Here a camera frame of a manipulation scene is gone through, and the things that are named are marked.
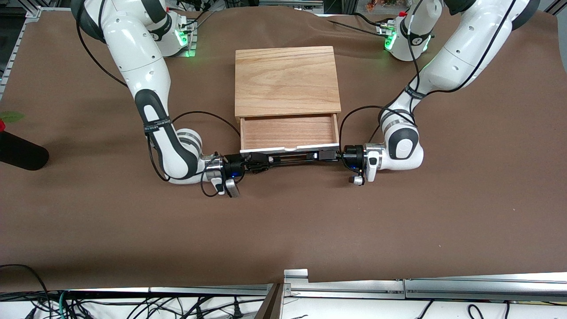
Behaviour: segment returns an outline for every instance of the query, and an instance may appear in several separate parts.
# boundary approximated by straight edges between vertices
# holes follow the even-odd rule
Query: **black cable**
[[[368,34],[372,34],[372,35],[377,35],[377,36],[383,36],[383,35],[381,35],[381,34],[379,34],[379,33],[376,33],[376,32],[371,32],[371,31],[368,31],[368,30],[364,30],[364,29],[360,29],[360,28],[357,28],[357,27],[349,26],[348,24],[344,24],[344,23],[340,23],[340,22],[336,22],[336,21],[332,21],[332,20],[328,20],[328,21],[331,22],[331,23],[334,23],[334,24],[338,24],[339,26],[351,28],[351,29],[358,30],[358,31],[361,31],[361,32],[364,32],[364,33],[368,33]]]
[[[179,308],[181,309],[181,313],[183,313],[183,304],[181,303],[179,297],[177,298],[177,302],[179,303]]]
[[[502,26],[504,25],[504,22],[506,21],[506,19],[508,18],[508,16],[510,15],[510,11],[512,10],[512,8],[514,7],[514,4],[516,3],[516,0],[512,0],[512,3],[510,4],[510,7],[508,8],[508,10],[506,10],[506,13],[504,14],[504,17],[502,17],[502,21],[500,21],[500,24],[498,25],[498,27],[496,28],[496,32],[494,33],[494,35],[492,36],[492,39],[490,40],[490,42],[488,43],[488,46],[486,47],[486,50],[484,51],[483,56],[480,58],[479,63],[475,66],[475,68],[473,69],[473,71],[471,72],[471,74],[468,76],[468,78],[461,84],[459,85],[457,88],[452,89],[452,90],[435,90],[435,91],[431,91],[429,93],[427,93],[427,95],[433,94],[433,93],[437,93],[437,92],[441,92],[441,93],[453,93],[455,91],[460,90],[463,86],[465,86],[467,84],[467,82],[473,77],[473,75],[475,75],[476,71],[480,68],[481,64],[484,61],[484,58],[486,57],[486,55],[488,54],[488,52],[490,51],[490,48],[492,47],[492,44],[494,43],[494,41],[496,40],[496,37],[498,36],[498,34],[500,33],[500,29],[502,28]]]
[[[37,304],[35,304],[33,302],[33,300],[31,300],[31,299],[28,299],[28,301],[33,305],[34,308],[36,308],[37,310],[40,310],[42,312],[47,312],[47,313],[53,312],[55,314],[59,313],[59,309],[53,309],[53,308],[51,308],[47,305],[44,305],[43,301],[38,301]]]
[[[96,305],[105,305],[105,306],[136,306],[140,305],[140,303],[105,303],[103,301],[96,301],[96,300],[78,300],[78,302],[83,304],[96,304]]]
[[[217,160],[217,159],[219,159],[219,158],[222,158],[222,156],[213,157],[213,159],[211,159],[211,160],[205,165],[205,167],[203,168],[203,172],[201,173],[201,180],[200,180],[201,191],[202,191],[203,194],[205,194],[205,196],[207,196],[207,197],[215,197],[215,196],[217,196],[218,193],[219,193],[218,190],[216,190],[216,192],[211,195],[211,194],[207,194],[207,192],[205,191],[205,187],[204,187],[204,185],[203,185],[203,177],[205,177],[205,174],[206,174],[208,171],[218,171],[218,172],[220,172],[220,173],[221,173],[221,179],[222,179],[222,187],[224,188],[224,186],[225,186],[225,177],[224,177],[224,175],[222,174],[222,171],[221,171],[220,169],[210,169],[210,170],[207,170],[207,167],[209,167],[209,165],[211,165],[215,160]]]
[[[146,307],[149,307],[155,303],[157,303],[159,300],[161,300],[163,298],[156,298],[154,301],[152,301],[151,303],[148,304],[148,301],[150,301],[150,298],[146,298],[144,301],[142,301],[141,303],[139,303],[134,309],[132,309],[132,311],[130,311],[130,313],[128,314],[128,316],[126,317],[126,319],[130,319],[130,317],[134,314],[134,312],[141,307],[142,305],[146,305]],[[138,314],[136,315],[136,317],[138,317],[144,310],[146,310],[146,308],[142,308],[142,310],[140,310],[140,312],[138,312]]]
[[[66,311],[65,317],[67,319],[70,319],[70,318],[72,318],[72,319],[79,319],[79,318],[86,319],[86,316],[84,316],[83,314],[80,314],[80,313],[77,314],[76,313],[73,302],[74,302],[74,300],[71,301],[71,306],[69,306],[69,304],[67,304],[66,300],[63,301],[63,308]]]
[[[380,26],[380,23],[378,23],[378,22],[372,22],[372,21],[368,20],[368,18],[365,17],[363,14],[360,14],[360,13],[358,13],[358,12],[355,12],[355,13],[353,13],[352,15],[361,17],[364,21],[366,21],[366,23],[372,24],[373,26],[376,26],[376,27],[379,27],[379,26]]]
[[[79,308],[86,317],[92,318],[91,313],[82,305],[80,301],[75,300],[75,302],[77,304],[77,308]]]
[[[203,299],[201,299],[199,297],[199,299],[197,300],[197,302],[191,307],[191,309],[189,309],[189,311],[186,312],[186,314],[184,314],[181,318],[179,319],[187,319],[189,316],[191,316],[193,312],[193,310],[197,309],[197,307],[200,307],[202,304],[204,304],[205,302],[207,302],[208,300],[211,300],[213,297],[211,296],[207,296],[204,297]]]
[[[413,17],[416,14],[417,9],[420,7],[421,2],[423,2],[423,0],[420,0],[417,5],[416,8],[413,10],[412,15],[409,18],[409,24],[408,24],[408,48],[409,48],[409,53],[412,56],[412,61],[413,61],[413,66],[416,68],[416,76],[414,78],[416,78],[416,88],[415,91],[417,91],[417,89],[420,86],[420,67],[417,65],[417,59],[415,54],[413,53],[412,50],[412,43],[410,41],[411,38],[411,28],[412,28],[412,22],[413,22]],[[411,83],[413,82],[413,79],[408,83],[408,86],[411,87]],[[409,116],[412,117],[413,121],[415,121],[415,117],[413,116],[413,111],[414,109],[412,108],[413,106],[413,96],[409,99]]]
[[[193,31],[199,29],[200,27],[203,26],[203,24],[205,23],[205,21],[209,20],[209,18],[215,13],[216,11],[211,12],[211,14],[209,14],[205,19],[203,19],[203,21],[201,21],[201,23],[198,24],[198,26],[193,29]]]
[[[474,317],[472,316],[472,313],[471,313],[471,309],[472,309],[472,308],[475,308],[475,309],[476,309],[476,312],[479,313],[480,319],[484,319],[483,313],[480,312],[479,307],[477,307],[476,305],[473,305],[473,304],[470,304],[470,305],[468,305],[468,307],[467,307],[467,312],[468,312],[468,316],[469,316],[470,319],[476,319],[476,318],[474,318]]]
[[[189,112],[181,113],[180,115],[177,115],[177,117],[175,117],[175,118],[173,119],[172,123],[175,123],[175,121],[177,121],[179,118],[181,118],[182,116],[188,115],[188,114],[207,114],[207,115],[210,115],[210,116],[214,116],[214,117],[216,117],[217,119],[219,119],[219,120],[225,122],[226,124],[228,124],[228,125],[234,130],[234,132],[236,132],[236,134],[238,134],[238,136],[240,137],[240,132],[238,131],[238,129],[237,129],[234,125],[232,125],[229,121],[225,120],[224,118],[222,118],[222,117],[220,117],[220,116],[218,116],[218,115],[216,115],[216,114],[213,114],[213,113],[211,113],[211,112],[206,112],[206,111],[189,111]]]
[[[145,308],[143,308],[142,310],[140,310],[140,312],[138,312],[138,314],[135,315],[132,319],[138,318],[138,316],[139,316],[140,314],[142,314],[142,312],[143,312],[144,310],[146,310],[146,309],[148,310],[147,318],[150,318],[155,312],[157,312],[157,311],[159,311],[159,310],[165,310],[165,311],[174,313],[174,314],[179,315],[179,316],[182,316],[182,315],[183,315],[182,313],[178,313],[178,312],[175,312],[175,311],[173,311],[173,310],[171,310],[171,309],[168,309],[168,308],[165,308],[165,307],[164,307],[165,304],[167,304],[167,303],[171,302],[172,300],[176,299],[176,297],[171,297],[171,298],[169,298],[168,300],[166,300],[166,301],[164,301],[163,303],[161,303],[161,304],[158,305],[157,302],[158,302],[159,300],[161,300],[161,299],[163,299],[163,298],[160,298],[160,299],[154,301],[153,303],[148,304]],[[156,308],[150,310],[150,307],[151,307],[152,305],[156,305]]]
[[[33,319],[35,317],[35,313],[37,312],[37,308],[33,308],[24,319]]]
[[[232,319],[240,319],[244,317],[244,315],[242,314],[242,311],[240,311],[240,302],[238,302],[238,298],[236,298],[236,296],[234,296],[234,313],[232,314]]]
[[[378,124],[378,126],[377,126],[376,129],[374,130],[374,133],[372,133],[372,135],[371,135],[370,138],[368,139],[368,143],[372,143],[372,139],[374,138],[374,135],[376,135],[376,132],[378,131],[379,128],[380,128],[380,124]]]
[[[542,301],[542,303],[548,304],[548,305],[554,305],[554,306],[567,306],[567,304],[558,304],[558,303],[552,303],[549,301]]]
[[[14,300],[35,300],[35,299],[42,299],[45,298],[45,293],[42,292],[5,292],[0,293],[0,302],[1,301],[14,301]]]
[[[87,44],[84,42],[83,39],[83,35],[81,34],[81,27],[79,26],[79,21],[81,21],[81,15],[83,13],[83,8],[84,8],[84,2],[85,0],[81,0],[81,4],[79,5],[79,11],[77,12],[77,35],[79,36],[79,40],[81,41],[81,44],[83,45],[83,48],[85,51],[87,51],[88,56],[91,57],[91,59],[95,62],[95,64],[102,70],[104,71],[109,77],[113,78],[114,80],[116,80],[116,82],[124,85],[125,87],[128,87],[128,85],[126,85],[126,83],[122,82],[121,80],[119,80],[117,77],[113,76],[109,71],[107,71],[95,58],[95,56],[92,55],[91,51],[88,49]]]
[[[211,312],[215,312],[215,311],[218,311],[218,310],[221,310],[221,309],[224,309],[224,308],[236,305],[236,304],[242,305],[242,304],[247,304],[247,303],[258,303],[260,301],[264,301],[264,299],[243,300],[243,301],[238,301],[237,303],[231,303],[231,304],[219,306],[219,307],[216,307],[216,308],[204,309],[203,310],[203,316],[206,316],[206,315],[210,314]]]
[[[235,183],[236,184],[240,183],[242,181],[242,179],[244,179],[244,175],[246,175],[246,171],[242,171],[242,176]]]
[[[504,319],[508,319],[509,313],[510,313],[510,302],[506,301],[506,312],[504,313]]]
[[[417,317],[416,319],[423,319],[423,317],[425,317],[425,313],[427,313],[427,310],[429,310],[429,307],[431,307],[431,304],[433,303],[433,301],[434,300],[429,300],[429,303],[427,304],[427,306],[425,306],[425,308],[421,311],[420,316]]]
[[[102,17],[103,17],[103,10],[104,10],[104,2],[106,0],[101,0],[100,1],[100,7],[99,7],[99,30],[100,30],[100,34],[102,35],[103,39],[104,39],[104,33],[103,33],[103,26],[102,26]]]
[[[29,267],[27,265],[23,265],[20,263],[9,263],[9,264],[5,264],[5,265],[0,265],[0,268],[5,268],[5,267],[20,267],[20,268],[24,268],[27,271],[31,272],[32,275],[37,279],[37,281],[39,282],[39,285],[41,285],[41,289],[43,289],[45,298],[47,299],[47,303],[49,304],[48,308],[49,310],[49,318],[51,319],[53,316],[53,311],[51,309],[51,299],[49,299],[49,293],[47,291],[47,288],[45,286],[45,283],[43,282],[43,280],[41,280],[41,277],[39,277],[39,275],[36,273],[35,270],[33,270],[32,267]]]
[[[154,168],[154,171],[155,171],[156,175],[159,177],[159,179],[161,179],[164,182],[169,182],[170,177],[169,176],[167,178],[163,177],[161,175],[161,173],[158,171],[158,167],[155,164],[154,153],[151,151],[151,142],[150,142],[150,135],[149,134],[146,134],[146,139],[147,139],[147,151],[148,151],[148,153],[150,153],[151,167]]]
[[[188,22],[188,23],[186,23],[186,24],[182,24],[182,25],[181,25],[181,28],[190,26],[191,24],[197,22],[197,20],[199,20],[199,19],[205,14],[205,12],[207,12],[207,11],[206,11],[206,10],[203,10],[203,12],[199,13],[199,15],[195,18],[195,20],[193,20],[193,21],[191,21],[191,22]]]

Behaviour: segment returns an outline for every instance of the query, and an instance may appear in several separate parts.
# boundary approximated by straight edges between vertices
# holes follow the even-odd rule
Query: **green leaf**
[[[0,120],[4,123],[14,123],[21,120],[24,115],[16,111],[4,111],[0,112]]]

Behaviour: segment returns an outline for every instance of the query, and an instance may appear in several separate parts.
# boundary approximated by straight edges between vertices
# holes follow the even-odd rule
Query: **black strap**
[[[405,21],[406,18],[404,18],[404,20],[402,20],[400,22],[400,31],[401,31],[401,35],[404,36],[404,38],[408,38],[409,37],[409,42],[413,45],[420,45],[422,44],[425,40],[427,40],[427,38],[429,37],[429,35],[431,34],[431,31],[429,31],[428,33],[424,34],[424,35],[416,35],[415,33],[412,33],[408,36],[408,29],[405,27]]]
[[[400,114],[407,114],[407,115],[409,115],[409,117],[412,117],[412,115],[411,115],[408,111],[403,110],[403,109],[401,109],[401,108],[399,108],[399,109],[397,109],[397,110],[394,110],[394,111],[397,111],[397,112],[400,113]],[[388,117],[392,116],[392,115],[397,115],[397,114],[394,113],[394,112],[389,112],[389,111],[386,111],[386,110],[381,110],[380,114],[378,115],[378,118],[379,118],[379,119],[381,118],[381,119],[380,119],[380,126],[384,125],[384,121],[386,121],[386,119],[387,119]]]
[[[143,124],[143,132],[145,134],[159,131],[160,127],[164,127],[171,124],[170,117],[166,117],[165,119],[158,119],[155,121],[144,122]]]
[[[404,91],[409,94],[409,96],[417,100],[423,100],[427,96],[427,94],[419,93],[418,91],[412,89],[409,84],[405,86]]]
[[[151,36],[154,38],[154,41],[161,41],[164,34],[168,33],[171,29],[171,16],[166,15],[166,22],[159,28],[155,30],[150,30]]]

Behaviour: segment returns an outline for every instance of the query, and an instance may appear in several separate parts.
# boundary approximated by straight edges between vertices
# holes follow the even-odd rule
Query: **black vase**
[[[23,138],[0,132],[0,162],[35,171],[47,163],[49,152]]]

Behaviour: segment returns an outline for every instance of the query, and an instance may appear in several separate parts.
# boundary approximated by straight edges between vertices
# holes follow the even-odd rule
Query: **green led light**
[[[177,40],[179,41],[180,45],[185,45],[185,39],[181,38],[181,34],[179,33],[179,31],[175,30],[175,36],[177,37]]]
[[[386,48],[386,50],[391,50],[393,47],[393,42],[396,40],[396,32],[392,31],[392,35],[389,36],[386,40],[386,42],[384,43],[384,47]]]
[[[427,50],[427,45],[429,44],[429,40],[431,40],[431,36],[428,36],[427,40],[425,40],[425,46],[422,52],[425,52],[425,50]]]

